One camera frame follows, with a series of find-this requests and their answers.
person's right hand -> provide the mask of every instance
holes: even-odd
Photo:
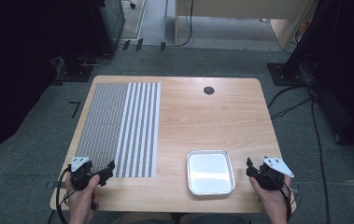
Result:
[[[287,223],[287,206],[285,205],[284,196],[279,190],[265,190],[261,188],[255,178],[250,177],[249,182],[252,188],[258,194],[264,213],[269,218],[272,224],[285,224]],[[284,177],[285,184],[290,186],[290,177]],[[283,188],[285,195],[289,196],[287,189]]]

person's left hand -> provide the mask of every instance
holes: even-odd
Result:
[[[94,211],[91,209],[92,203],[99,203],[99,197],[97,192],[97,185],[100,181],[100,176],[95,175],[90,180],[87,187],[79,191],[77,190],[68,198],[69,202],[69,223],[70,224],[88,224],[94,217]],[[65,180],[65,186],[67,192],[73,189],[71,182],[71,174],[68,172]]]

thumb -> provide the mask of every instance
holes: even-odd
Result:
[[[90,193],[92,193],[95,189],[95,187],[97,187],[98,182],[100,182],[100,176],[99,175],[95,175],[92,177],[92,179],[90,179],[89,184],[87,185],[87,187],[84,189],[84,191],[89,191]]]

floor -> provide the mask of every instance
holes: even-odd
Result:
[[[143,38],[143,45],[174,46],[175,35],[175,0],[134,0],[142,7],[142,22],[137,29],[137,38],[131,38],[132,43]],[[128,5],[126,24],[131,9]],[[189,35],[188,21],[190,18],[179,17],[179,44],[186,41]],[[185,48],[205,49],[250,49],[281,51],[269,20],[237,19],[237,18],[192,18],[192,39]],[[290,44],[286,51],[293,51],[295,45]]]

gray carpet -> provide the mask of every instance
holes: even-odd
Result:
[[[267,102],[283,87],[275,87],[266,63],[284,63],[285,51],[236,49],[177,49],[131,46],[118,49],[112,60],[95,67],[98,75],[255,77]],[[64,156],[82,106],[72,118],[76,105],[84,103],[89,83],[50,86],[30,112],[19,131],[0,145],[0,223],[46,223],[50,216],[51,184],[60,173]],[[307,98],[300,88],[282,94],[270,107],[270,114],[296,105]],[[328,184],[331,223],[354,223],[354,146],[333,141],[333,128],[320,105],[314,106],[322,143]],[[278,143],[291,170],[294,187],[303,199],[290,223],[326,223],[325,197],[319,163],[319,147],[310,104],[297,107],[273,121]],[[110,223],[113,212],[99,212],[93,223]],[[264,215],[251,215],[252,223],[267,223]],[[54,215],[51,223],[60,223]]]

